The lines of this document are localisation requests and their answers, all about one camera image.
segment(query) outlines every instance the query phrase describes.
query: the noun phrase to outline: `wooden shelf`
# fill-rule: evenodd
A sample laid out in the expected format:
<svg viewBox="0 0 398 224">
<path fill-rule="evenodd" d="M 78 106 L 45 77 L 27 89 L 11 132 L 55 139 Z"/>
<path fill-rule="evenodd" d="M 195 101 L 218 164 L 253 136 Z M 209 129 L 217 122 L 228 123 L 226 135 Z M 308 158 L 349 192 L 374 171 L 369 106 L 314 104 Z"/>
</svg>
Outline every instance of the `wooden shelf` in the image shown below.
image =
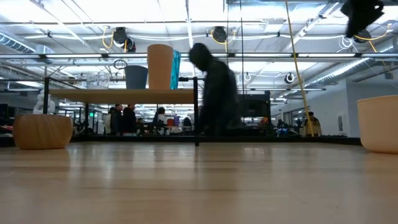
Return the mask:
<svg viewBox="0 0 398 224">
<path fill-rule="evenodd" d="M 193 90 L 50 90 L 50 94 L 82 103 L 193 103 Z"/>
</svg>

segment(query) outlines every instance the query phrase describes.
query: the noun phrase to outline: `teal object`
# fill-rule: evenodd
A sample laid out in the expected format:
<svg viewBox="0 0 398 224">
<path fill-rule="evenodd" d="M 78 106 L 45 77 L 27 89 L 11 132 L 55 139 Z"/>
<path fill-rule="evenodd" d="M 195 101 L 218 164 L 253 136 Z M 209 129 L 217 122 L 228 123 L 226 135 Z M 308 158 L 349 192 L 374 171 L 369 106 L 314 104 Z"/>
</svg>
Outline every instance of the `teal object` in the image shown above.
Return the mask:
<svg viewBox="0 0 398 224">
<path fill-rule="evenodd" d="M 178 78 L 180 76 L 180 62 L 181 62 L 181 53 L 179 51 L 174 50 L 172 74 L 170 76 L 171 90 L 178 89 Z"/>
</svg>

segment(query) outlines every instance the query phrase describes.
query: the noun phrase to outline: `person in black hoodie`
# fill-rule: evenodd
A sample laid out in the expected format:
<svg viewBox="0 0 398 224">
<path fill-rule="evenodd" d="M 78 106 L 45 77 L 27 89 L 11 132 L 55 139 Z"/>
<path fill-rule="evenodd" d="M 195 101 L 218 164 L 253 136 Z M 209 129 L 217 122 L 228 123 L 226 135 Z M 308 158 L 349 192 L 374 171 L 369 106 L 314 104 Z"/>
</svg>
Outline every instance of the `person in black hoodie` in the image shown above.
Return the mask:
<svg viewBox="0 0 398 224">
<path fill-rule="evenodd" d="M 137 132 L 137 120 L 134 105 L 127 105 L 123 110 L 123 135 L 124 136 L 136 136 Z"/>
<path fill-rule="evenodd" d="M 116 110 L 111 115 L 111 134 L 121 136 L 123 133 L 122 105 L 115 105 Z"/>
<path fill-rule="evenodd" d="M 199 70 L 207 73 L 203 107 L 195 132 L 201 133 L 208 127 L 208 135 L 235 135 L 241 126 L 241 119 L 234 73 L 201 43 L 192 47 L 189 59 Z"/>
</svg>

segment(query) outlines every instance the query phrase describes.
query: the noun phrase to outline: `white figurine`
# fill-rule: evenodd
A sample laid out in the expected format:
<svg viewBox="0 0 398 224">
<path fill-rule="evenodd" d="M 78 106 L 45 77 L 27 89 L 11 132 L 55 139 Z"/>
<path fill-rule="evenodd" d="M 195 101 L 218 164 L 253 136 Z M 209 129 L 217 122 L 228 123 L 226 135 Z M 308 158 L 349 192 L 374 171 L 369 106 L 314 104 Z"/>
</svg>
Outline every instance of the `white figurine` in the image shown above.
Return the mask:
<svg viewBox="0 0 398 224">
<path fill-rule="evenodd" d="M 37 103 L 33 108 L 33 114 L 42 114 L 43 113 L 43 103 L 44 103 L 44 90 L 40 91 L 37 95 Z M 51 95 L 49 94 L 49 107 L 47 109 L 47 113 L 55 112 L 55 103 L 51 100 Z"/>
</svg>

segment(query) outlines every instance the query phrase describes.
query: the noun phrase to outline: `wooden bowl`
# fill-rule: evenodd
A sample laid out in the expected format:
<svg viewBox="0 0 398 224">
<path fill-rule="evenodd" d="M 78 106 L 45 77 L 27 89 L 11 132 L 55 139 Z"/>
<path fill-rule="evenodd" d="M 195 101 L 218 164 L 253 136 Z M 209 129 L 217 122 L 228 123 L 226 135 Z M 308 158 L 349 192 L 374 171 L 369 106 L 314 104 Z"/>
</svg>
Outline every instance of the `wooden bowl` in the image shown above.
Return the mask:
<svg viewBox="0 0 398 224">
<path fill-rule="evenodd" d="M 398 154 L 398 95 L 358 100 L 362 145 L 371 152 Z"/>
<path fill-rule="evenodd" d="M 17 116 L 12 135 L 20 149 L 63 149 L 72 138 L 69 117 L 51 114 Z"/>
</svg>

